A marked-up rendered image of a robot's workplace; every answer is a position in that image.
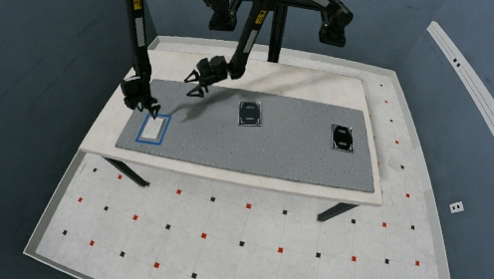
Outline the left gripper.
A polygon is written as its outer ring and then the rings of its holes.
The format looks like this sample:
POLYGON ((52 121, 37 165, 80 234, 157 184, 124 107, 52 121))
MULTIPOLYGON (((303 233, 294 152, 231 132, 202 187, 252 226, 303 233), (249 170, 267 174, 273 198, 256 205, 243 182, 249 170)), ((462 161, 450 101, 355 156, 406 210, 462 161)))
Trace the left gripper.
POLYGON ((202 73, 201 73, 200 71, 198 71, 198 72, 196 72, 196 70, 194 69, 194 70, 193 70, 193 71, 189 74, 189 76, 188 76, 188 77, 184 80, 184 83, 190 83, 190 82, 198 82, 198 83, 199 83, 199 85, 198 85, 197 87, 195 87, 194 89, 192 89, 190 92, 188 92, 188 93, 186 94, 188 97, 199 97, 199 98, 204 98, 204 92, 203 92, 202 88, 205 88, 205 92, 206 92, 206 93, 209 93, 209 91, 208 91, 208 88, 207 88, 207 87, 208 87, 208 86, 210 86, 210 85, 213 85, 213 84, 218 83, 218 82, 217 82, 217 80, 215 79, 215 80, 216 80, 216 82, 211 83, 211 84, 208 84, 208 85, 205 85, 205 82, 204 82, 203 77, 202 77, 202 73), (198 72, 199 72, 199 74, 198 74, 198 72), (191 80, 188 80, 188 79, 189 79, 191 76, 193 76, 193 75, 195 76, 195 78, 194 78, 194 79, 191 79, 191 80), (200 76, 199 76, 199 75, 200 75, 200 76), (202 88, 201 88, 201 87, 202 87, 202 88), (198 91, 198 92, 199 92, 199 94, 191 94, 191 93, 194 93, 194 92, 196 92, 196 91, 198 91), (190 95, 190 94, 191 94, 191 95, 190 95))

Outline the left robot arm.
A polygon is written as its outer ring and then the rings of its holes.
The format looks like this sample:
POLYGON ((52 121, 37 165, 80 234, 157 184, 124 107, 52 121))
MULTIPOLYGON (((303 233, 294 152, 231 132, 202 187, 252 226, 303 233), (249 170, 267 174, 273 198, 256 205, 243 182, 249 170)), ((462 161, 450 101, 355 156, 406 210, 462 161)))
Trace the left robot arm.
MULTIPOLYGON (((230 75, 231 81, 242 78, 246 70, 245 67, 247 65, 248 57, 265 18, 269 11, 274 11, 278 1, 279 0, 253 0, 253 4, 237 48, 229 63, 226 63, 224 56, 214 56, 209 62, 207 58, 199 60, 196 64, 196 69, 201 71, 205 85, 214 83, 216 80, 217 82, 227 80, 228 76, 226 75, 228 74, 230 75)), ((328 16, 332 18, 332 22, 328 24, 328 27, 323 26, 321 29, 322 39, 345 44, 346 35, 344 28, 352 22, 354 14, 340 0, 309 1, 327 12, 328 16)))

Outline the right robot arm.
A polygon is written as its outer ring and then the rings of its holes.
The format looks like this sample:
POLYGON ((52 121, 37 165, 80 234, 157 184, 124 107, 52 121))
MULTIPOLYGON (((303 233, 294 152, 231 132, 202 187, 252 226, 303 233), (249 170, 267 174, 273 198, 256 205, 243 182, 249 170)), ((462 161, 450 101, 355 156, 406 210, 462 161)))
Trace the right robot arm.
MULTIPOLYGON (((228 12, 229 0, 202 1, 206 7, 211 6, 210 9, 214 10, 209 21, 210 27, 233 27, 236 17, 228 12)), ((124 104, 134 110, 138 103, 146 105, 150 102, 147 91, 150 90, 152 70, 147 51, 143 0, 125 0, 125 5, 135 75, 121 81, 121 90, 125 96, 124 104)))

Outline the grey rectangular work surface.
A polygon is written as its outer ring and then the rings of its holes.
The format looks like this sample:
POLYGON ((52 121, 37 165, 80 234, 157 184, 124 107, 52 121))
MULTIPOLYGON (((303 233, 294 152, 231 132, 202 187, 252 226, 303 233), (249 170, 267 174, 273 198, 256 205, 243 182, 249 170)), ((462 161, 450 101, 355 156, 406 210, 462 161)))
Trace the grey rectangular work surface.
POLYGON ((148 110, 134 109, 115 147, 247 174, 374 193, 360 110, 303 99, 152 79, 159 115, 172 116, 161 145, 135 141, 148 110), (261 127, 238 126, 239 102, 261 102, 261 127), (352 128, 354 152, 332 149, 332 124, 352 128))

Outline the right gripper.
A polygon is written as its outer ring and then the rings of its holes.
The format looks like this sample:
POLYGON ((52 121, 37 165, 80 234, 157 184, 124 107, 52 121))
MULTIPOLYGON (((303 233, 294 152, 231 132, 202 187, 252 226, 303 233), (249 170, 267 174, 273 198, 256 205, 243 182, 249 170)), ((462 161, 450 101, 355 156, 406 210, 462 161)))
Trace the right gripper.
POLYGON ((151 107, 152 104, 156 104, 157 103, 157 99, 156 98, 153 98, 151 96, 151 91, 147 91, 147 93, 149 93, 149 98, 150 98, 150 102, 147 103, 146 105, 144 104, 141 104, 141 109, 139 108, 139 106, 137 106, 137 109, 140 111, 140 112, 143 112, 143 108, 147 109, 150 113, 150 115, 152 116, 152 118, 155 120, 156 119, 156 116, 157 116, 157 113, 158 111, 160 110, 161 108, 161 105, 157 105, 157 106, 153 106, 151 107), (156 110, 155 112, 155 115, 153 114, 153 112, 156 110))

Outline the white well plate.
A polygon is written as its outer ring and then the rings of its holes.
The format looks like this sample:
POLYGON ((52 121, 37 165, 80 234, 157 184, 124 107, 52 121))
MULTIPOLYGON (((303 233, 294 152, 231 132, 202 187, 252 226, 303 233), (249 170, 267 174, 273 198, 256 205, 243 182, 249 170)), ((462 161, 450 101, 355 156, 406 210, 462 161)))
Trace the white well plate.
POLYGON ((142 134, 142 137, 157 140, 163 122, 164 119, 156 118, 154 120, 153 118, 150 118, 142 134))

